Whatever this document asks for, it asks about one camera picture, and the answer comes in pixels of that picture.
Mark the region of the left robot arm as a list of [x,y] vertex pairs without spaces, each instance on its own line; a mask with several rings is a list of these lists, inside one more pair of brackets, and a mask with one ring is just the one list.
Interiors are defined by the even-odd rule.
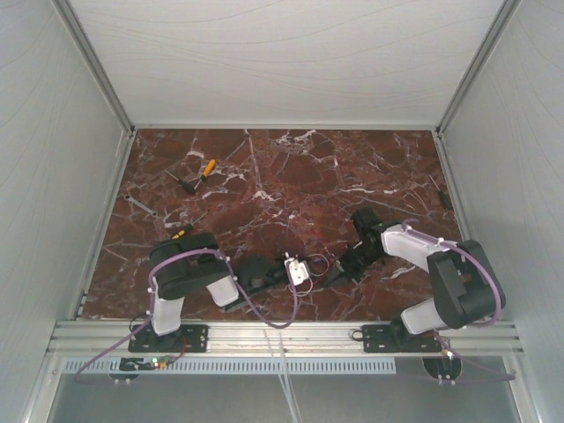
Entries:
[[[211,233],[178,233],[156,244],[149,260],[149,338],[162,351],[179,345],[184,300],[202,288],[220,309],[230,311],[248,305],[263,323],[282,330],[296,319],[300,297],[304,295],[298,287],[317,278],[305,258],[289,254],[277,260],[251,256],[233,266]],[[254,296],[278,285],[287,286],[292,294],[292,314],[285,323],[268,320],[252,301]]]

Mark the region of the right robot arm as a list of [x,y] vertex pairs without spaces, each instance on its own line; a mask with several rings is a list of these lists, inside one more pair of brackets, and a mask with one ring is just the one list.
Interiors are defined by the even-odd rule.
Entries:
[[383,221],[370,207],[355,211],[351,220],[360,239],[335,262],[325,287],[358,284],[386,257],[401,258],[430,277],[432,297],[401,311],[390,327],[397,349],[410,350],[431,330],[487,327],[500,319],[506,297],[479,242],[446,241],[408,220]]

